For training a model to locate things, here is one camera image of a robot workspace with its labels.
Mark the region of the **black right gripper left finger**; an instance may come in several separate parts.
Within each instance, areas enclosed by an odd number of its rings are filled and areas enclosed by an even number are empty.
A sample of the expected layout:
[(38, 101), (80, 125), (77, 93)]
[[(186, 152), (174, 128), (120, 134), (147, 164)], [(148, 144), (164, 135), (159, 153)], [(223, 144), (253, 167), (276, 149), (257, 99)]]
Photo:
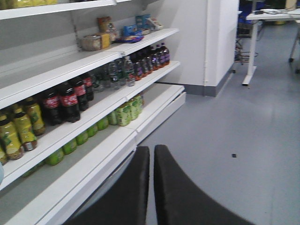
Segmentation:
[(150, 149), (137, 147), (112, 187), (66, 225), (144, 225), (149, 195)]

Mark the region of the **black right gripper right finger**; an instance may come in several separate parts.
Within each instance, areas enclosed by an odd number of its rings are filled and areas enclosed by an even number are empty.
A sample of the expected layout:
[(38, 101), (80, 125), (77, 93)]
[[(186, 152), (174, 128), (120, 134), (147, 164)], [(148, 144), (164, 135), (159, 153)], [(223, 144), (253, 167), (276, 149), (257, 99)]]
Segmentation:
[(163, 144), (154, 149), (154, 194), (159, 225), (250, 224), (203, 192)]

